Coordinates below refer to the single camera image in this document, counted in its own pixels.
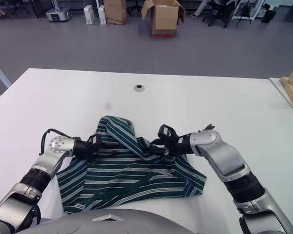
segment white device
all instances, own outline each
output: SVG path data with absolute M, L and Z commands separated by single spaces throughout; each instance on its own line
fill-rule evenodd
M 94 24 L 95 16 L 91 5 L 87 5 L 84 8 L 84 16 L 86 18 L 86 24 Z
M 65 22 L 72 18 L 68 7 L 59 7 L 57 0 L 51 0 L 51 2 L 54 8 L 45 13 L 50 22 Z
M 100 17 L 100 24 L 106 24 L 106 17 L 105 17 L 105 11 L 104 11 L 104 6 L 99 7 L 99 17 Z

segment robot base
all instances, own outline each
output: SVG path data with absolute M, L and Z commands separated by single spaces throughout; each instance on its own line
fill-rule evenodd
M 51 9 L 46 12 L 46 15 L 50 22 L 65 22 L 72 18 L 72 15 L 70 14 L 70 10 L 68 7 L 62 8 L 59 11 Z

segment shoe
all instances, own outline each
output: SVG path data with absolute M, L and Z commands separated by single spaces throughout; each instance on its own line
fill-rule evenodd
M 192 18 L 194 18 L 194 19 L 197 19 L 197 15 L 196 15 L 196 14 L 194 14 L 194 13 L 193 13 L 193 14 L 191 14 L 191 17 L 192 17 Z

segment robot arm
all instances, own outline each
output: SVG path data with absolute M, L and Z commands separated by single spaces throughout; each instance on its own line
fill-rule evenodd
M 60 169 L 64 158 L 73 155 L 91 158 L 100 147 L 105 146 L 97 134 L 91 136 L 87 142 L 65 135 L 53 138 L 44 152 L 47 132 L 42 137 L 41 156 L 0 201 L 0 234 L 13 234 L 31 225 L 33 218 L 40 212 L 37 203 L 50 180 Z
M 155 143 L 166 146 L 166 156 L 170 152 L 173 156 L 194 153 L 207 159 L 242 214 L 240 226 L 244 234 L 293 234 L 292 224 L 245 160 L 212 129 L 179 137 L 163 125 Z

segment gray carpet floor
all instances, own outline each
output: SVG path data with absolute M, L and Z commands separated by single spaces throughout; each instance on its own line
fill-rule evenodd
M 86 25 L 82 14 L 64 23 L 46 18 L 0 20 L 0 68 L 14 82 L 28 68 L 146 74 L 269 78 L 293 69 L 293 18 L 276 17 L 228 28 L 189 15 L 175 37 L 154 39 L 149 19 L 125 25 Z M 5 91 L 0 81 L 0 94 Z

